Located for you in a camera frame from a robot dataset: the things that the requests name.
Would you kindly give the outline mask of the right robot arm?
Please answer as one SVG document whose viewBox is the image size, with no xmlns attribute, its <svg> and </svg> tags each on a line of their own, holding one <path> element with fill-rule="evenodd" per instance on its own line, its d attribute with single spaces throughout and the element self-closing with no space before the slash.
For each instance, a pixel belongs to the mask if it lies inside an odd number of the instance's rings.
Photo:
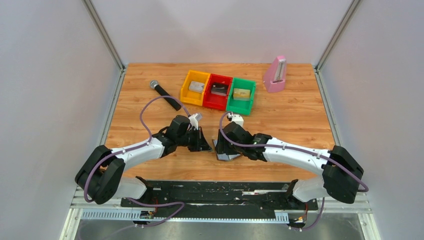
<svg viewBox="0 0 424 240">
<path fill-rule="evenodd" d="M 353 204 L 358 192 L 368 191 L 362 181 L 363 168 L 342 146 L 335 145 L 330 150 L 302 147 L 268 134 L 250 134 L 231 122 L 219 128 L 215 151 L 219 155 L 241 155 L 253 161 L 287 164 L 316 174 L 315 178 L 294 179 L 289 183 L 285 201 L 292 209 L 325 197 Z"/>
</svg>

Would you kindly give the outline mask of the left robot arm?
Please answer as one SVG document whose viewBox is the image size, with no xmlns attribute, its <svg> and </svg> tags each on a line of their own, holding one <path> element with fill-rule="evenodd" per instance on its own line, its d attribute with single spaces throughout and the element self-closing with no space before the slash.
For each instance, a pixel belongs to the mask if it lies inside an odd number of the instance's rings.
<svg viewBox="0 0 424 240">
<path fill-rule="evenodd" d="M 164 158 L 178 147 L 190 152 L 210 152 L 199 120 L 200 113 L 189 117 L 177 115 L 169 126 L 152 135 L 151 139 L 120 148 L 97 146 L 75 176 L 75 183 L 91 201 L 102 205 L 113 198 L 132 198 L 140 206 L 149 206 L 153 193 L 141 177 L 124 177 L 125 171 L 150 160 Z"/>
</svg>

